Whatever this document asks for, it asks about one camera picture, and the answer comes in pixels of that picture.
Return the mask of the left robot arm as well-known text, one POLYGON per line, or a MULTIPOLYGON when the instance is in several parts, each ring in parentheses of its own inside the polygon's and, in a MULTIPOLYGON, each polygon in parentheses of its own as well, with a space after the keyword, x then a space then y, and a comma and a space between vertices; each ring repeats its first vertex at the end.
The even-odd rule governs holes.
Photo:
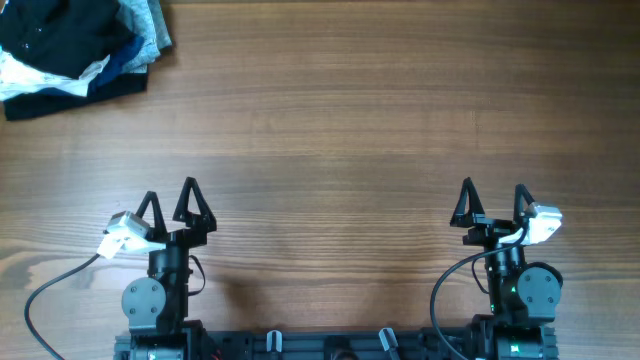
POLYGON ((173 220, 183 228, 169 232, 157 194, 149 191, 134 213, 113 215, 105 237, 124 252, 148 256, 147 275, 123 291, 121 305, 129 321, 130 342, 117 359, 220 359, 221 350, 199 320, 187 319, 190 262, 201 268, 190 250, 207 244, 217 221, 193 177, 185 179, 173 220))

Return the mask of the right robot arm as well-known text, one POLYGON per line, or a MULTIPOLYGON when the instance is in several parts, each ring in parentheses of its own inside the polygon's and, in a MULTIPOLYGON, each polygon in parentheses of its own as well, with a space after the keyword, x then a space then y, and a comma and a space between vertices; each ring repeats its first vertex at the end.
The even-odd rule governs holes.
POLYGON ((563 278, 543 262, 527 262, 524 250, 551 238, 562 225, 561 211, 534 200, 527 188, 515 187, 511 220, 486 215, 470 178, 463 180, 450 225, 468 231, 463 244, 482 252, 491 313, 476 315, 461 340, 451 340, 460 359, 552 359, 557 350, 545 329, 556 317, 563 278))

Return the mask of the black t-shirt with logo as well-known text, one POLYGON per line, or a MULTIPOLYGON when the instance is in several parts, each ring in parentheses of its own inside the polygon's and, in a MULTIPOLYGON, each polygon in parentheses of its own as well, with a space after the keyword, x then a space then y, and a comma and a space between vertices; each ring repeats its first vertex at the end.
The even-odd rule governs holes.
POLYGON ((78 78, 134 37, 115 0, 11 0, 1 11, 1 48, 41 72, 78 78))

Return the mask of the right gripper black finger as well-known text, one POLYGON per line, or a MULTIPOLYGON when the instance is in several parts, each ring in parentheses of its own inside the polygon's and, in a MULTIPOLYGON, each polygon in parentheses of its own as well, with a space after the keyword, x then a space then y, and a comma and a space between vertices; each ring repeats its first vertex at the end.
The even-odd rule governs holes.
POLYGON ((485 211, 470 177, 463 180, 457 205, 450 220, 451 227, 470 228, 486 221, 485 211))
POLYGON ((524 222, 525 210, 534 202, 533 196, 530 194, 524 184, 517 184, 514 192, 514 211, 513 221, 516 224, 524 222))

